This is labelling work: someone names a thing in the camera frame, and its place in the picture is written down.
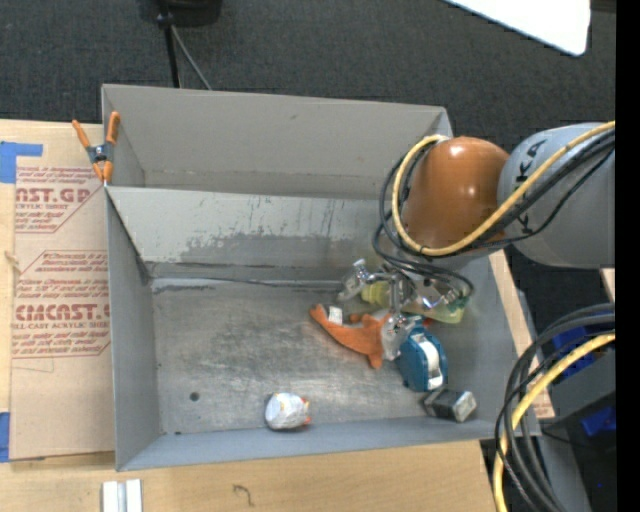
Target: orange clamp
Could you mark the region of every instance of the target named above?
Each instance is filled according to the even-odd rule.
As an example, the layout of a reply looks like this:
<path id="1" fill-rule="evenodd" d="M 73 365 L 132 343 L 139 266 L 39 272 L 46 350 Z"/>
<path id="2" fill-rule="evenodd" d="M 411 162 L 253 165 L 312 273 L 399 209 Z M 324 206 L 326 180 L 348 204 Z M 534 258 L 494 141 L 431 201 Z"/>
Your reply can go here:
<path id="1" fill-rule="evenodd" d="M 107 136 L 104 144 L 92 146 L 84 129 L 77 120 L 71 122 L 76 130 L 78 139 L 82 146 L 86 149 L 91 160 L 93 171 L 96 173 L 100 181 L 110 183 L 113 176 L 113 163 L 111 161 L 111 152 L 113 146 L 118 140 L 118 128 L 120 127 L 120 114 L 111 112 L 109 124 L 107 126 Z"/>

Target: small battery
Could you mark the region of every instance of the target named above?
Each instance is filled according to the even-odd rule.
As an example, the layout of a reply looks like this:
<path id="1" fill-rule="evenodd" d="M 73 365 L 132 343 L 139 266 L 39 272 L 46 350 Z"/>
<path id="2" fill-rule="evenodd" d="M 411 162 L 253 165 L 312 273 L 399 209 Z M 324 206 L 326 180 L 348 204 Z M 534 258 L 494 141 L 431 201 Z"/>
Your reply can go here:
<path id="1" fill-rule="evenodd" d="M 429 416 L 462 423 L 476 410 L 477 404 L 471 391 L 442 388 L 429 393 L 424 399 L 424 406 Z"/>

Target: black cable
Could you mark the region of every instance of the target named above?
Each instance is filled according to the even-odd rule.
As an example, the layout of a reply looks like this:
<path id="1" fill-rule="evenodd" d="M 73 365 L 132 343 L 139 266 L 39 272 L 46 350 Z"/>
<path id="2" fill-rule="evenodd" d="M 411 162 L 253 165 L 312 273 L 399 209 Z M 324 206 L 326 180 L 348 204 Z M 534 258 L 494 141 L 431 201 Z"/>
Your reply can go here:
<path id="1" fill-rule="evenodd" d="M 525 381 L 520 384 L 520 386 L 518 387 L 518 389 L 516 389 L 515 391 L 513 391 L 515 385 L 515 379 L 519 373 L 519 368 L 530 368 L 531 366 L 531 361 L 533 360 L 533 357 L 535 357 L 536 351 L 542 347 L 545 343 L 547 343 L 549 340 L 551 340 L 553 337 L 557 336 L 558 334 L 561 334 L 563 332 L 566 332 L 567 330 L 576 328 L 576 327 L 580 327 L 580 326 L 585 326 L 585 325 L 593 325 L 593 324 L 600 324 L 603 320 L 606 321 L 611 321 L 611 319 L 615 320 L 615 315 L 609 317 L 609 316 L 599 316 L 597 318 L 579 318 L 576 317 L 576 315 L 572 314 L 572 315 L 567 315 L 566 317 L 563 317 L 562 319 L 560 319 L 559 321 L 555 322 L 557 325 L 555 325 L 553 328 L 550 329 L 546 329 L 543 334 L 541 334 L 540 337 L 538 337 L 538 339 L 529 347 L 527 348 L 527 350 L 525 350 L 525 352 L 522 354 L 522 356 L 518 359 L 518 361 L 516 362 L 516 365 L 514 366 L 512 373 L 509 377 L 509 382 L 507 384 L 507 391 L 506 391 L 506 399 L 505 399 L 505 405 L 503 407 L 503 410 L 501 411 L 498 420 L 496 422 L 496 429 L 498 429 L 499 424 L 500 424 L 500 418 L 502 416 L 504 416 L 506 414 L 505 411 L 510 410 L 509 409 L 509 402 L 515 397 L 515 395 L 518 392 L 518 389 L 523 390 L 526 388 L 526 385 L 533 379 L 535 378 L 535 375 L 537 375 L 537 373 L 539 373 L 539 371 L 541 371 L 542 368 L 544 368 L 544 366 L 539 366 L 539 371 L 537 373 L 533 373 L 531 379 L 525 379 Z M 505 457 L 504 457 L 504 453 L 502 452 L 502 449 L 500 448 L 500 442 L 499 442 L 499 437 L 498 437 L 498 430 L 496 430 L 496 443 L 497 443 L 497 449 L 498 449 L 498 454 L 500 455 L 500 458 L 506 463 L 508 464 L 508 462 L 506 462 Z"/>
<path id="2" fill-rule="evenodd" d="M 432 278 L 438 279 L 451 287 L 453 287 L 453 285 L 451 284 L 450 278 L 457 279 L 458 281 L 461 281 L 462 283 L 464 283 L 464 285 L 468 289 L 466 293 L 461 292 L 461 295 L 465 295 L 466 297 L 469 297 L 474 293 L 475 288 L 473 286 L 473 283 L 462 274 L 459 274 L 457 272 L 454 272 L 452 270 L 445 269 L 442 267 L 430 265 L 427 263 L 420 263 L 420 262 L 415 262 L 411 260 L 405 260 L 403 258 L 399 258 L 397 256 L 384 252 L 380 247 L 380 240 L 379 240 L 380 235 L 382 234 L 382 230 L 383 230 L 383 224 L 380 224 L 373 235 L 372 245 L 375 252 L 382 259 L 387 261 L 391 266 L 398 269 L 402 269 L 406 272 L 419 274 L 423 277 L 427 277 L 427 278 L 432 277 Z"/>
<path id="3" fill-rule="evenodd" d="M 570 345 L 579 345 L 581 343 L 584 343 L 586 341 L 588 341 L 589 339 L 598 336 L 600 334 L 605 334 L 605 333 L 609 333 L 612 330 L 612 327 L 609 327 L 609 325 L 611 324 L 611 322 L 602 322 L 603 317 L 590 317 L 589 318 L 590 321 L 596 322 L 594 325 L 598 325 L 601 326 L 602 328 L 599 330 L 595 330 L 592 331 L 588 334 L 585 334 L 583 336 L 580 336 L 579 338 L 577 338 L 576 340 L 572 340 L 569 341 L 567 343 L 564 343 L 561 347 L 559 347 L 557 350 L 555 350 L 555 352 L 553 354 L 551 354 L 550 356 L 548 356 L 545 360 L 549 360 L 549 361 L 555 361 L 556 359 L 559 358 L 559 356 L 564 356 L 569 350 L 570 350 Z M 530 361 L 529 365 L 525 365 L 522 364 L 521 366 L 521 371 L 520 371 L 520 381 L 524 381 L 527 378 L 527 375 L 529 373 L 529 368 L 530 368 Z M 520 400 L 522 400 L 522 398 L 524 398 L 524 395 L 526 394 L 526 386 L 518 386 L 519 390 L 520 390 Z M 507 407 L 507 411 L 506 411 L 506 417 L 510 417 L 512 413 L 511 407 L 508 406 Z M 511 429 L 511 424 L 508 423 L 508 430 L 511 430 L 511 432 L 508 433 L 509 435 L 513 435 L 513 431 Z M 535 448 L 533 446 L 533 443 L 531 441 L 531 433 L 529 431 L 529 426 L 527 424 L 526 421 L 522 421 L 521 423 L 521 434 L 522 434 L 522 438 L 524 441 L 524 451 L 526 452 L 526 455 L 528 456 L 529 460 L 532 461 L 532 467 L 534 470 L 534 473 L 536 473 L 536 477 L 538 478 L 538 480 L 542 483 L 542 486 L 544 487 L 544 489 L 549 493 L 549 495 L 553 496 L 553 490 L 551 489 L 551 487 L 548 485 L 548 482 L 546 480 L 546 476 L 542 470 L 542 467 L 540 466 L 540 464 L 538 463 L 538 460 L 536 458 L 536 451 Z M 516 448 L 514 449 L 514 451 L 512 452 L 512 456 L 514 459 L 516 459 L 516 464 L 518 465 L 518 467 L 522 467 L 524 464 L 521 462 L 520 460 L 520 453 L 519 453 L 519 449 L 516 446 Z"/>
<path id="4" fill-rule="evenodd" d="M 612 305 L 611 304 L 606 304 L 606 305 L 601 305 L 601 306 L 596 306 L 596 307 L 592 307 L 592 308 L 585 308 L 583 311 L 584 314 L 588 314 L 590 315 L 594 310 L 597 310 L 598 312 L 601 312 L 602 310 L 606 309 L 606 307 L 609 307 L 612 309 Z M 499 426 L 502 423 L 502 418 L 504 418 L 504 424 L 505 424 L 505 435 L 507 437 L 507 439 L 509 440 L 510 444 L 513 445 L 513 451 L 512 451 L 512 458 L 515 455 L 515 457 L 517 457 L 517 453 L 518 453 L 518 447 L 515 443 L 515 434 L 513 433 L 513 429 L 510 428 L 511 427 L 511 423 L 510 423 L 510 418 L 511 418 L 511 412 L 512 412 L 512 408 L 511 408 L 511 401 L 515 398 L 515 396 L 517 396 L 518 394 L 520 394 L 520 396 L 522 397 L 524 395 L 524 393 L 526 393 L 526 386 L 542 371 L 544 370 L 547 366 L 550 365 L 551 362 L 553 362 L 555 360 L 555 358 L 564 350 L 566 350 L 566 344 L 565 346 L 561 347 L 560 349 L 558 349 L 556 351 L 556 353 L 552 354 L 551 356 L 549 356 L 548 358 L 546 358 L 543 363 L 541 363 L 538 368 L 536 368 L 536 370 L 534 370 L 531 374 L 529 374 L 529 368 L 531 366 L 531 362 L 533 360 L 533 357 L 535 357 L 535 353 L 538 350 L 538 348 L 542 347 L 544 344 L 546 344 L 548 341 L 550 341 L 552 338 L 554 338 L 555 336 L 557 336 L 558 334 L 561 334 L 563 332 L 566 332 L 567 330 L 573 329 L 575 327 L 580 327 L 580 326 L 587 326 L 587 325 L 594 325 L 594 324 L 603 324 L 603 323 L 610 323 L 611 321 L 615 321 L 615 315 L 600 315 L 600 316 L 588 316 L 588 317 L 580 317 L 580 315 L 577 315 L 576 313 L 572 313 L 570 315 L 567 315 L 566 317 L 563 317 L 562 319 L 554 322 L 554 326 L 547 328 L 539 337 L 538 339 L 522 354 L 522 356 L 518 359 L 518 361 L 516 362 L 512 373 L 509 377 L 509 381 L 507 384 L 507 391 L 506 391 L 506 397 L 505 397 L 505 403 L 498 415 L 498 419 L 496 421 L 496 426 L 495 426 L 495 430 L 494 430 L 494 436 L 495 436 L 495 440 L 496 440 L 496 448 L 497 448 L 497 453 L 500 456 L 500 458 L 502 459 L 502 461 L 505 463 L 505 468 L 508 468 L 507 471 L 509 472 L 510 476 L 512 477 L 512 480 L 515 477 L 515 484 L 516 484 L 516 488 L 521 491 L 524 490 L 524 486 L 522 484 L 522 482 L 520 481 L 520 479 L 515 476 L 515 471 L 513 471 L 513 468 L 511 467 L 511 465 L 509 464 L 509 462 L 506 460 L 505 458 L 505 454 L 502 451 L 502 448 L 500 446 L 500 436 L 499 436 Z M 516 387 L 516 381 L 518 378 L 522 379 L 523 377 L 524 380 L 522 380 L 522 382 Z M 525 440 L 530 437 L 530 433 L 528 432 L 528 426 L 526 425 L 526 422 L 523 421 L 522 425 L 521 425 L 521 429 L 522 429 L 522 434 L 523 437 L 525 438 Z M 535 468 L 535 464 L 538 464 L 537 462 L 537 456 L 535 454 L 535 450 L 532 449 L 532 445 L 527 447 L 527 453 L 529 455 L 529 457 L 534 461 L 534 468 Z M 563 510 L 561 504 L 559 504 L 557 502 L 557 499 L 547 499 L 548 498 L 548 493 L 545 492 L 544 489 L 544 484 L 541 484 L 540 481 L 536 481 L 533 479 L 533 477 L 528 474 L 528 471 L 526 469 L 526 467 L 524 466 L 522 460 L 520 461 L 515 461 L 516 465 L 518 465 L 519 462 L 519 466 L 518 469 L 520 469 L 521 473 L 523 473 L 523 477 L 526 480 L 526 483 L 528 484 L 529 488 L 533 491 L 534 495 L 536 496 L 536 498 L 538 500 L 540 500 L 542 503 L 544 503 L 544 506 L 547 507 L 548 510 Z M 550 493 L 553 495 L 553 491 L 550 489 L 550 487 L 548 489 L 546 489 L 546 491 L 550 491 Z M 528 495 L 523 495 L 523 498 L 525 498 L 525 500 L 527 500 L 528 502 L 531 501 L 531 498 Z"/>
<path id="5" fill-rule="evenodd" d="M 178 73 L 178 61 L 176 59 L 176 49 L 173 45 L 173 37 L 171 27 L 173 26 L 173 14 L 169 12 L 169 4 L 167 0 L 158 0 L 160 6 L 160 14 L 157 21 L 160 28 L 164 31 L 165 42 L 167 43 L 167 53 L 169 54 L 169 65 L 171 66 L 171 80 L 176 89 L 180 89 L 180 74 Z"/>
<path id="6" fill-rule="evenodd" d="M 399 202 L 402 202 L 407 198 L 410 190 L 410 187 L 409 187 L 410 177 L 413 175 L 413 172 L 415 171 L 415 168 L 418 162 L 426 153 L 428 153 L 432 145 L 433 143 L 422 148 L 413 159 L 413 163 L 402 184 L 402 193 L 399 196 Z M 424 255 L 417 253 L 415 251 L 412 251 L 409 247 L 407 247 L 402 242 L 402 240 L 399 239 L 397 234 L 393 232 L 393 230 L 388 224 L 388 221 L 391 218 L 391 212 L 385 211 L 387 191 L 402 161 L 403 161 L 403 158 L 398 160 L 398 162 L 392 167 L 391 171 L 389 171 L 389 173 L 385 177 L 385 180 L 380 189 L 380 194 L 378 198 L 378 214 L 380 216 L 380 225 L 378 226 L 378 229 L 374 232 L 374 235 L 372 237 L 373 248 L 375 252 L 383 260 L 385 260 L 389 265 L 391 265 L 392 267 L 395 267 L 396 269 L 401 269 L 406 272 L 422 275 L 423 277 L 427 277 L 427 278 L 438 279 L 439 281 L 442 281 L 443 283 L 447 284 L 448 286 L 454 289 L 456 287 L 451 284 L 451 278 L 458 280 L 459 282 L 463 283 L 463 285 L 466 286 L 467 288 L 466 293 L 462 289 L 459 290 L 460 298 L 461 299 L 468 298 L 474 292 L 473 283 L 469 279 L 452 270 L 427 263 L 426 261 L 428 260 L 424 257 Z M 380 246 L 380 237 L 382 235 L 383 230 L 387 235 L 387 239 L 394 245 L 394 247 L 396 247 L 396 249 L 398 249 L 400 254 L 405 254 L 406 255 L 405 257 L 392 255 L 382 250 Z M 415 261 L 415 260 L 409 259 L 411 257 L 419 258 L 421 260 L 426 260 L 426 261 Z"/>
<path id="7" fill-rule="evenodd" d="M 468 250 L 479 249 L 479 248 L 487 248 L 487 247 L 495 247 L 495 246 L 505 246 L 511 243 L 519 242 L 521 240 L 525 240 L 532 236 L 539 234 L 543 229 L 545 229 L 551 221 L 557 216 L 558 212 L 562 208 L 562 206 L 566 203 L 566 201 L 587 181 L 589 177 L 591 177 L 606 161 L 610 158 L 611 154 L 615 151 L 615 139 L 613 141 L 605 141 L 605 139 L 615 136 L 615 129 L 609 132 L 605 132 L 603 135 L 598 137 L 596 140 L 591 141 L 587 146 L 582 148 L 578 153 L 572 156 L 567 162 L 564 162 L 562 167 L 556 171 L 556 173 L 545 183 L 543 183 L 538 189 L 536 189 L 533 193 L 527 196 L 526 200 L 522 201 L 518 206 L 512 208 L 507 214 L 505 214 L 494 226 L 488 229 L 481 237 L 478 238 L 475 242 L 471 243 L 467 248 L 465 248 L 465 252 Z M 561 198 L 559 203 L 554 208 L 553 212 L 549 215 L 549 217 L 543 222 L 543 224 L 538 227 L 536 230 L 528 233 L 526 235 L 520 237 L 514 237 L 510 239 L 498 240 L 495 242 L 487 242 L 486 240 L 495 236 L 500 231 L 506 229 L 510 224 L 515 222 L 515 220 L 520 217 L 523 213 L 529 210 L 544 194 L 546 194 L 553 186 L 555 186 L 561 179 L 568 176 L 572 171 L 574 171 L 577 167 L 583 165 L 585 162 L 589 161 L 592 158 L 595 158 L 598 154 L 608 151 L 607 155 L 598 161 L 583 177 L 576 183 L 574 186 Z"/>
<path id="8" fill-rule="evenodd" d="M 191 53 L 189 53 L 187 46 L 184 44 L 184 42 L 182 41 L 182 38 L 180 37 L 180 34 L 178 33 L 178 29 L 175 26 L 172 26 L 171 32 L 173 33 L 173 36 L 176 38 L 176 42 L 178 43 L 178 46 L 182 50 L 183 55 L 185 56 L 189 64 L 191 64 L 191 67 L 198 75 L 198 78 L 200 78 L 200 81 L 204 84 L 207 90 L 212 91 L 213 89 L 211 88 L 211 84 L 209 84 L 209 82 L 204 76 L 204 73 L 202 73 L 202 70 L 200 69 L 198 64 L 196 64 L 196 61 L 191 56 Z"/>
<path id="9" fill-rule="evenodd" d="M 512 391 L 507 396 L 507 399 L 505 400 L 505 405 L 503 408 L 504 412 L 502 413 L 502 416 L 504 417 L 505 432 L 508 439 L 508 443 L 510 446 L 512 446 L 512 450 L 510 452 L 510 456 L 512 459 L 512 466 L 514 466 L 518 471 L 520 471 L 520 473 L 522 474 L 523 480 L 526 482 L 526 484 L 529 487 L 536 486 L 539 489 L 541 489 L 542 493 L 544 493 L 555 504 L 555 507 L 557 510 L 564 510 L 564 507 L 555 496 L 555 493 L 548 482 L 547 476 L 538 460 L 535 447 L 533 446 L 533 443 L 531 440 L 531 432 L 529 430 L 529 425 L 526 421 L 528 411 L 525 412 L 525 414 L 523 415 L 523 418 L 520 420 L 521 441 L 522 441 L 521 444 L 523 444 L 524 446 L 524 452 L 526 453 L 526 457 L 527 457 L 526 460 L 530 461 L 530 466 L 533 469 L 533 473 L 534 473 L 533 475 L 531 475 L 531 473 L 528 471 L 527 465 L 524 462 L 525 458 L 522 456 L 520 448 L 518 447 L 518 444 L 516 442 L 515 432 L 513 430 L 513 425 L 511 424 L 511 421 L 510 421 L 511 415 L 513 413 L 512 401 L 516 395 L 518 395 L 519 400 L 522 400 L 524 398 L 524 395 L 527 392 L 527 385 L 530 384 L 531 381 L 535 379 L 543 370 L 547 370 L 548 368 L 550 368 L 560 358 L 560 356 L 563 356 L 564 354 L 566 354 L 567 345 L 571 343 L 580 343 L 580 341 L 586 342 L 589 339 L 595 336 L 598 336 L 599 334 L 605 334 L 608 332 L 611 332 L 611 329 L 608 329 L 608 328 L 602 329 L 600 332 L 594 332 L 591 334 L 584 335 L 578 338 L 577 341 L 573 340 L 573 342 L 565 343 L 563 346 L 557 348 L 553 354 L 547 356 L 532 373 L 529 373 L 530 361 L 527 361 L 529 364 L 522 363 L 520 375 L 519 375 L 519 379 L 520 379 L 519 384 L 517 384 L 517 386 L 515 382 L 514 383 L 510 382 L 508 384 L 507 389 L 511 389 Z"/>

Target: yellow object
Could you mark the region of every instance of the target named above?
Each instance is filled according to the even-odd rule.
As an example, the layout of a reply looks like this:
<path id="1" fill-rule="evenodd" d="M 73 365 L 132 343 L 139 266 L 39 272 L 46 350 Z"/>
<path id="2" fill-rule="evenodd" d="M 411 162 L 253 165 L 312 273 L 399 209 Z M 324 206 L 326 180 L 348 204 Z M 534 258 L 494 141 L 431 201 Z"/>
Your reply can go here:
<path id="1" fill-rule="evenodd" d="M 551 369 L 540 378 L 535 385 L 529 390 L 524 398 L 518 403 L 518 406 L 514 409 L 511 416 L 511 425 L 514 429 L 517 428 L 518 423 L 524 416 L 524 413 L 531 406 L 536 396 L 538 396 L 551 382 L 560 375 L 569 366 L 575 363 L 581 357 L 586 356 L 590 352 L 615 341 L 615 334 L 603 334 L 598 336 L 578 348 L 572 350 L 564 358 L 554 364 Z M 500 437 L 500 447 L 502 452 L 506 455 L 508 450 L 508 440 L 506 433 L 503 433 Z M 504 470 L 504 463 L 499 454 L 496 454 L 495 462 L 493 465 L 493 493 L 496 502 L 496 508 L 498 512 L 508 512 L 507 505 L 504 500 L 504 492 L 502 490 L 502 475 Z"/>
<path id="2" fill-rule="evenodd" d="M 462 240 L 449 245 L 447 247 L 441 247 L 438 249 L 429 248 L 418 244 L 415 240 L 413 240 L 409 234 L 407 233 L 402 219 L 400 218 L 400 210 L 398 206 L 398 197 L 400 195 L 400 185 L 402 184 L 402 180 L 404 175 L 407 172 L 409 167 L 409 163 L 413 160 L 416 154 L 422 150 L 423 148 L 433 144 L 435 142 L 439 142 L 441 140 L 446 139 L 447 137 L 444 135 L 432 135 L 429 137 L 425 137 L 420 142 L 418 142 L 413 148 L 409 150 L 406 154 L 400 167 L 398 168 L 398 173 L 396 174 L 395 181 L 393 183 L 392 189 L 392 197 L 391 197 L 391 211 L 393 216 L 393 223 L 395 225 L 396 230 L 398 231 L 398 235 L 402 238 L 402 240 L 415 252 L 423 254 L 425 256 L 447 256 L 452 254 L 460 249 L 465 248 L 475 240 L 477 240 L 481 235 L 483 235 L 489 228 L 491 228 L 496 222 L 500 220 L 500 218 L 507 213 L 507 211 L 522 197 L 525 195 L 527 190 L 529 190 L 534 183 L 540 179 L 540 177 L 549 170 L 549 168 L 557 162 L 562 156 L 564 156 L 567 152 L 573 149 L 578 144 L 599 135 L 607 130 L 610 130 L 615 127 L 615 121 L 611 121 L 608 123 L 603 123 L 600 126 L 597 126 L 582 135 L 576 137 L 571 142 L 560 148 L 553 155 L 551 155 L 536 171 L 531 174 L 529 179 L 525 183 L 523 183 L 513 194 L 509 196 L 509 198 L 500 205 L 500 207 L 493 212 L 480 226 L 478 226 L 472 233 L 464 237 Z"/>
<path id="3" fill-rule="evenodd" d="M 360 296 L 365 302 L 376 304 L 383 308 L 388 308 L 390 305 L 389 283 L 385 281 L 378 281 L 367 285 L 362 292 L 360 292 Z M 465 308 L 462 304 L 465 304 L 465 302 L 461 302 L 460 304 L 457 302 L 454 304 L 447 304 L 442 301 L 434 308 L 428 309 L 424 307 L 419 300 L 415 300 L 405 304 L 401 311 L 406 314 L 422 315 L 427 318 L 433 318 L 434 320 L 448 324 L 457 324 L 462 320 L 462 316 L 464 315 Z"/>

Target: white paper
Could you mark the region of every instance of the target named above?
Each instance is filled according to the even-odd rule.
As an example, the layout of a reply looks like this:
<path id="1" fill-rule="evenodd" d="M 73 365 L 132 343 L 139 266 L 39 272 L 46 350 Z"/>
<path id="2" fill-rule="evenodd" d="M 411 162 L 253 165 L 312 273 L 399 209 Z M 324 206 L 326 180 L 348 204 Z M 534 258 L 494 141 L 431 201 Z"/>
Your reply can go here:
<path id="1" fill-rule="evenodd" d="M 589 0 L 445 0 L 574 56 L 587 48 Z"/>

